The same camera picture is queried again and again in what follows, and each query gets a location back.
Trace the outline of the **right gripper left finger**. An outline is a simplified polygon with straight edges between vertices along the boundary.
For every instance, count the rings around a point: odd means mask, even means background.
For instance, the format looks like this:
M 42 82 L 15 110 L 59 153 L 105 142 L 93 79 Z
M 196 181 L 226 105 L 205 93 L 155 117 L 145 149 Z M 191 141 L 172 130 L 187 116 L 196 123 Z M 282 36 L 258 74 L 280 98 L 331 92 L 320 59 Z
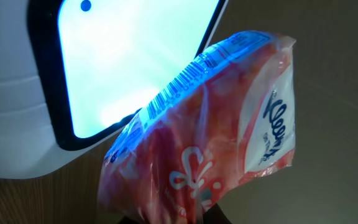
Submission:
M 139 223 L 128 217 L 123 217 L 117 224 L 139 224 Z

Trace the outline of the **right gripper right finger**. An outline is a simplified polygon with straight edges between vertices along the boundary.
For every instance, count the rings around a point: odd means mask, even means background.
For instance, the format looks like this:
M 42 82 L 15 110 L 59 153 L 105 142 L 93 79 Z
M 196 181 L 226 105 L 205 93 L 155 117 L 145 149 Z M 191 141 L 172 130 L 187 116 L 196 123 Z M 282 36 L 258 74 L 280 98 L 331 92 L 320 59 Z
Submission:
M 232 224 L 216 203 L 203 214 L 204 224 Z

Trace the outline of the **red snack packet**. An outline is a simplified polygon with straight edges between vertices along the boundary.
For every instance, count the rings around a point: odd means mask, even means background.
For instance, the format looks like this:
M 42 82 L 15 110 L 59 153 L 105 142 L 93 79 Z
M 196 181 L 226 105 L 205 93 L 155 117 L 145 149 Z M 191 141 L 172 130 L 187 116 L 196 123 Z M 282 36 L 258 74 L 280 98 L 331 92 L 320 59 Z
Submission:
M 117 137 L 99 206 L 138 223 L 199 223 L 230 190 L 290 166 L 294 44 L 247 30 L 205 49 Z

